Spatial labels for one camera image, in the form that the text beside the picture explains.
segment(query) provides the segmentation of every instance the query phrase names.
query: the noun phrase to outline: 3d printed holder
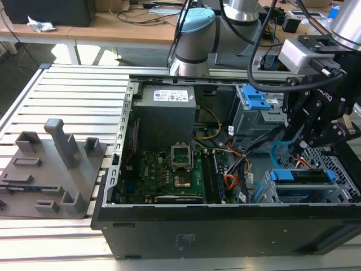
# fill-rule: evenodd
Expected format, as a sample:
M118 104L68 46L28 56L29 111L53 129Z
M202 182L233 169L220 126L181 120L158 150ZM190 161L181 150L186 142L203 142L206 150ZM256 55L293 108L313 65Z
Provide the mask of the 3d printed holder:
M83 218L103 161L98 138L76 142L61 119L44 126L53 140L22 132L19 150L0 175L0 216Z

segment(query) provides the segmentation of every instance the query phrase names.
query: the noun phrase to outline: sticker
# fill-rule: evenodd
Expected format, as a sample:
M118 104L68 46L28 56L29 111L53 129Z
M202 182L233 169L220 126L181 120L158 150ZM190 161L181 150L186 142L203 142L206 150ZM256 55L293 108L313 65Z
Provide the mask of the sticker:
M196 236L196 234L177 234L175 236L174 250L184 251L187 247L194 244Z
M158 102L188 102L188 91L157 89L153 100Z
M253 173L248 173L247 182L248 182L248 183L251 183L251 184L254 184L254 181L253 181Z
M230 136L234 135L235 128L233 126L228 126L228 134Z
M277 99L266 99L266 102L271 104L279 104Z
M246 203L246 196L242 192L239 192L238 197L243 203Z

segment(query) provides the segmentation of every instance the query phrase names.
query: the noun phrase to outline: table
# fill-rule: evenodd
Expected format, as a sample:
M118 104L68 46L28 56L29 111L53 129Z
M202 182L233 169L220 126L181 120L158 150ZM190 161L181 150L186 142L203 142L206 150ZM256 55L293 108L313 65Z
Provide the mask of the table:
M263 6L269 6L271 0L259 0ZM296 10L292 4L280 4L277 6L288 10ZM320 11L327 15L330 7L326 9L311 8L310 11ZM137 16L147 10L130 10L127 12L129 16ZM149 20L157 18L155 14L145 14L130 20ZM113 53L118 58L117 47L133 47L133 48L147 48L147 49L169 49L173 37L173 25L176 24L176 17L168 18L167 21L173 25L165 24L153 27L143 27L123 23L117 20L109 12L98 12L95 19L88 28L57 26L56 31L37 33L32 31L27 25L11 24L7 18L7 24L12 28L14 34L21 42L26 43L49 43L65 44L68 48L72 64L81 64L77 45L98 45L112 47ZM293 33L285 33L281 27L278 27L276 36L281 41L286 38L293 38L300 34L305 34L311 29L309 25L300 24L298 31ZM6 28L4 22L0 20L0 41L3 42L16 42L17 40L12 36L11 32ZM7 44L11 53L16 54L16 49ZM219 58L216 59L216 64L219 64Z
M17 151L15 139L21 131L35 131L41 138L50 138L43 129L49 117L61 117L64 131L74 133L77 140L99 137L107 144L107 150L85 219L0 218L1 271L361 269L361 237L324 256L115 261L102 232L92 231L89 226L100 176L110 164L127 79L135 73L168 74L165 68L52 65L36 72L6 112L0 121L0 171ZM210 74L246 78L245 71L211 69ZM260 71L254 72L254 76L279 80L289 73ZM358 155L361 155L360 142L356 139L350 143Z

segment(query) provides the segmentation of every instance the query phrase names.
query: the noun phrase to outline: blue cable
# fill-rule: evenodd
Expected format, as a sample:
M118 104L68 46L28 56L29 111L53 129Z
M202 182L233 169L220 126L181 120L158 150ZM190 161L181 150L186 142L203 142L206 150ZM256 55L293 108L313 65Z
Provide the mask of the blue cable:
M291 143L292 143L292 141L277 141L272 145L271 150L270 150L270 156L271 156L272 163L273 163L273 165L275 165L276 168L282 168L281 165L277 162L277 159L276 159L276 156L275 156L276 146L279 145L279 144L284 145L284 146L288 146Z

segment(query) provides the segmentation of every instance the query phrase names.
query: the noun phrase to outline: metal mesh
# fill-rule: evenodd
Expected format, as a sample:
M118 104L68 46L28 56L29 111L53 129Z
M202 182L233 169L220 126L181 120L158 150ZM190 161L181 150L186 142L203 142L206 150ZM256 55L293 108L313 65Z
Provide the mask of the metal mesh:
M301 156L315 168L332 170L338 176L338 180L336 181L338 185L344 186L351 196L359 196L360 191L357 189L338 158L323 154L328 151L330 151L329 147L307 148L303 151ZM292 163L293 159L290 159L287 148L281 147L276 149L276 154L277 153L277 158L283 168L294 168L294 164Z

